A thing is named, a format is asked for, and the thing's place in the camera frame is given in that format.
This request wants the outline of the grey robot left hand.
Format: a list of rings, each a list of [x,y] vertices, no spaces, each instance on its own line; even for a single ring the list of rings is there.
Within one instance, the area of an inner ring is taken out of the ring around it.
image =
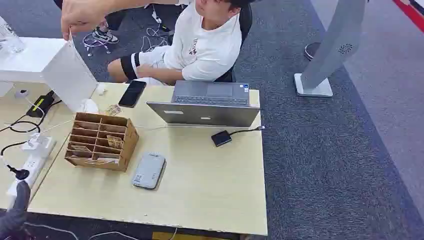
[[[25,180],[17,184],[16,193],[17,196],[12,208],[0,218],[1,240],[30,239],[27,231],[24,229],[24,223],[27,219],[31,189]]]

